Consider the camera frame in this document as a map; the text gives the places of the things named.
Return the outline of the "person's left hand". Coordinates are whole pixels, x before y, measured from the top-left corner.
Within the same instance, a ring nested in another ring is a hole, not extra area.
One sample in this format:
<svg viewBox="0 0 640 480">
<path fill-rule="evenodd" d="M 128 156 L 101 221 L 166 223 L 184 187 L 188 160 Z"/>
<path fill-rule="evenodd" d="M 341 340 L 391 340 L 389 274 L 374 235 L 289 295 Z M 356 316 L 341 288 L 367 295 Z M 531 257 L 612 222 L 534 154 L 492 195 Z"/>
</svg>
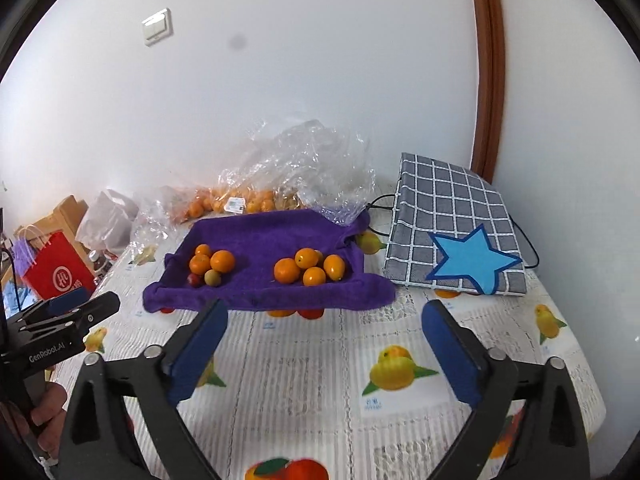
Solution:
<svg viewBox="0 0 640 480">
<path fill-rule="evenodd" d="M 37 437 L 39 447 L 51 457 L 60 452 L 63 427 L 66 419 L 64 404 L 66 390 L 57 382 L 47 382 L 40 403 L 32 410 L 32 422 L 41 430 Z"/>
</svg>

